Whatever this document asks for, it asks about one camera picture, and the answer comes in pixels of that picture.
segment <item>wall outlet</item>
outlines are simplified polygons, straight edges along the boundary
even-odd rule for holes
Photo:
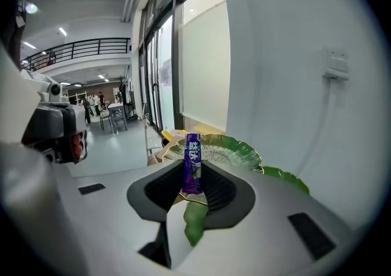
[[[347,81],[349,79],[348,53],[340,48],[325,48],[325,78]]]

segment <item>round ceiling light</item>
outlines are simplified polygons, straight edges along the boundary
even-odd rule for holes
[[[25,8],[27,13],[35,13],[37,12],[38,8],[35,4],[28,4]]]

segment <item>gray floor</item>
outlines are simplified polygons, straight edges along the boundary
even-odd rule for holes
[[[104,122],[104,132],[100,123],[87,125],[87,158],[78,164],[67,163],[73,177],[92,176],[134,170],[147,166],[145,150],[144,123],[129,122],[118,133],[110,130],[108,121]],[[148,127],[148,145],[161,147],[161,137]]]

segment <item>purple package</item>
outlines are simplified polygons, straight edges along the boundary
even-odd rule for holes
[[[182,192],[201,194],[201,135],[187,134]]]

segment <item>black railing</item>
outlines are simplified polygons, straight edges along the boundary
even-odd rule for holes
[[[33,54],[21,61],[21,67],[36,71],[48,65],[97,54],[126,54],[130,38],[99,38],[67,43]]]

